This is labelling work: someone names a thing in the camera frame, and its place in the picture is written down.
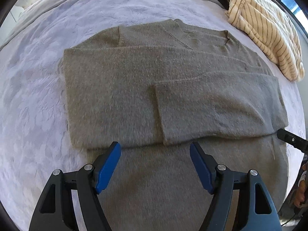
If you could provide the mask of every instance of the blue gripper pad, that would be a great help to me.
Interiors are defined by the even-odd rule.
[[[216,179],[215,166],[217,165],[215,159],[210,155],[206,155],[198,142],[193,142],[190,145],[189,152],[203,188],[213,194]]]
[[[95,190],[98,194],[108,186],[113,171],[121,156],[121,145],[119,143],[113,142],[109,149],[111,150],[106,152],[108,157],[105,158],[106,160],[98,172],[97,183],[95,186]]]

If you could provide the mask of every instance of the white blanket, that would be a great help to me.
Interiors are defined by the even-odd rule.
[[[77,170],[91,157],[71,146],[59,63],[65,48],[106,28],[179,18],[187,24],[230,31],[257,52],[278,77],[288,112],[287,130],[305,136],[296,84],[289,82],[247,35],[231,26],[225,10],[214,2],[40,0],[24,15],[25,25],[21,23],[15,29],[16,36],[0,51],[0,200],[21,231],[28,230],[37,200],[52,171]],[[285,147],[289,191],[303,155],[291,146]],[[76,215],[78,220],[82,219],[79,212]]]

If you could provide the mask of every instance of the striped cloth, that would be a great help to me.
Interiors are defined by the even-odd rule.
[[[290,18],[271,0],[230,0],[228,22],[244,31],[290,81],[305,75],[301,45]]]

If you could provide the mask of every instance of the garment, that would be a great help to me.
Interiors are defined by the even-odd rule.
[[[123,147],[99,195],[112,230],[200,228],[212,196],[192,139],[232,170],[256,169],[280,208],[288,170],[275,131],[288,122],[278,81],[229,32],[180,20],[119,26],[65,50],[63,68],[74,148],[94,160],[111,141]]]
[[[296,29],[271,0],[230,0],[228,22],[243,30],[277,64],[290,81],[300,81],[305,70]]]

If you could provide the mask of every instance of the black cable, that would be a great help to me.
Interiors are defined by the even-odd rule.
[[[288,222],[290,222],[294,217],[296,216],[296,214],[294,214],[290,220],[288,220],[286,223],[282,224],[281,227],[283,227],[284,225],[286,225]]]

